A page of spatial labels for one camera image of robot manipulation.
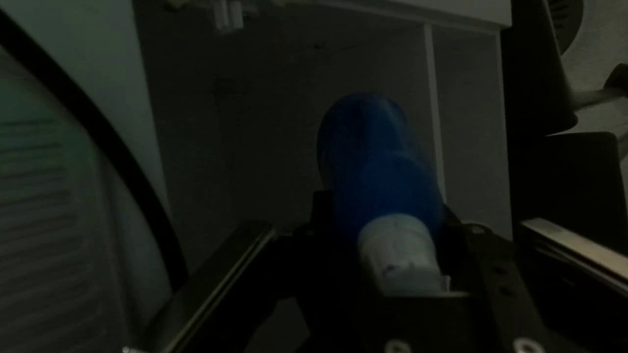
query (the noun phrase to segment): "black hose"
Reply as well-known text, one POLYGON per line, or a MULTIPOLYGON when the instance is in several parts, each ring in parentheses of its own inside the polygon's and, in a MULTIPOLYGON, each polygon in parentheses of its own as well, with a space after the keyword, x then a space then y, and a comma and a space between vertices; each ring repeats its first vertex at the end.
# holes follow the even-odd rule
POLYGON ((55 59, 51 59, 4 10, 0 10, 0 45, 51 90, 53 96, 57 96, 120 172, 153 231, 171 288, 179 290, 186 282, 188 270, 175 227, 141 166, 112 123, 55 59))

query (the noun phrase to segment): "black cable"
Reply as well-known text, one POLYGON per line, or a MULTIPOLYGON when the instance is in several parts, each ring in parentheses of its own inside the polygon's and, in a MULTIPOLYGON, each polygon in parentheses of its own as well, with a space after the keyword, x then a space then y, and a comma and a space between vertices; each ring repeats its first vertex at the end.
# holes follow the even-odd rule
POLYGON ((57 96, 120 172, 153 231, 171 288, 179 290, 186 282, 188 270, 175 227, 141 166, 112 123, 55 59, 51 59, 4 10, 0 10, 0 45, 51 90, 53 96, 57 96))

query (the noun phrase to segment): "white cabinet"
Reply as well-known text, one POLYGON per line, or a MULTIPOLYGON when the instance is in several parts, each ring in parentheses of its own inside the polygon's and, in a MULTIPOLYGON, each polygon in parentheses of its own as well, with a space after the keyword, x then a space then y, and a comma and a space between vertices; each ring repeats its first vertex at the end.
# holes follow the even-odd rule
POLYGON ((406 111, 447 204, 510 237, 499 29, 508 2, 320 0, 216 35, 214 100, 236 219, 308 219, 316 131, 353 92, 406 111))

